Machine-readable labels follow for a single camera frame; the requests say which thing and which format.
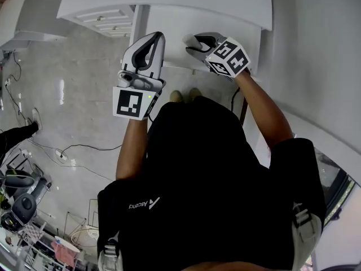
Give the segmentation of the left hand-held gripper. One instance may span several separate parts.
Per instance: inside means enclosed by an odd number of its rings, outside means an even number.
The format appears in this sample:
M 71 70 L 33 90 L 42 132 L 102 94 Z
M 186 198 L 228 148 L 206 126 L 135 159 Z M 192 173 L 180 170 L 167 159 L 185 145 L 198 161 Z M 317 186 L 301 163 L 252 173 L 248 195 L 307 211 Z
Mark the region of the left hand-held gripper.
M 149 117 L 166 85 L 160 78 L 165 43 L 162 32 L 153 32 L 127 48 L 118 72 L 118 84 L 113 87 L 113 116 L 133 120 Z

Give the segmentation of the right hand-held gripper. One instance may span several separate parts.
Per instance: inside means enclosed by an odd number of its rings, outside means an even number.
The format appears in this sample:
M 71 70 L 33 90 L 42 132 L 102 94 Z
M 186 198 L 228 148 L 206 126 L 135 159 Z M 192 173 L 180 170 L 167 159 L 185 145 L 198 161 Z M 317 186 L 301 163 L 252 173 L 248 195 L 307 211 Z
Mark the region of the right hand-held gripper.
M 220 34 L 217 32 L 204 32 L 195 35 L 195 38 L 207 46 L 217 46 Z M 226 38 L 214 50 L 200 50 L 186 47 L 186 52 L 196 60 L 206 62 L 218 75 L 235 78 L 250 65 L 248 54 L 240 43 L 233 38 Z

